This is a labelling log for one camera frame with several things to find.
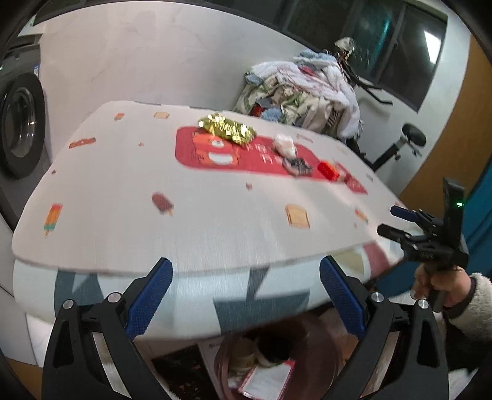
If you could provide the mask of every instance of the human hand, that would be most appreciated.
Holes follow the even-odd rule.
[[[435,272],[430,276],[425,265],[420,264],[415,270],[415,282],[410,295],[413,299],[422,299],[429,296],[431,288],[448,292],[444,300],[445,307],[453,307],[462,302],[470,292],[471,278],[461,267],[452,270]]]

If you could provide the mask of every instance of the clothes pile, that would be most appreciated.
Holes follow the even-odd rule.
[[[293,61],[253,66],[234,111],[342,141],[357,137],[362,129],[359,105],[336,58],[307,49]]]

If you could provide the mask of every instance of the bike seat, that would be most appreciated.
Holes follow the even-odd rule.
[[[426,136],[418,129],[415,125],[405,124],[401,129],[403,134],[408,138],[408,140],[419,147],[424,147],[427,143]]]

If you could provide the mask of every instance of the window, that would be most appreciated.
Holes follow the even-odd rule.
[[[50,0],[41,22],[84,6],[124,0]],[[439,62],[446,22],[404,0],[175,0],[217,8],[276,29],[306,47],[334,51],[350,36],[355,71],[418,111]]]
[[[446,22],[403,0],[300,0],[283,30],[318,51],[350,36],[363,78],[418,111],[431,85]]]

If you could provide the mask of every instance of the gold foil package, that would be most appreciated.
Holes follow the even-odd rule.
[[[200,118],[198,126],[214,136],[241,146],[250,143],[256,136],[256,131],[253,128],[223,117],[219,113],[209,114],[204,118]]]

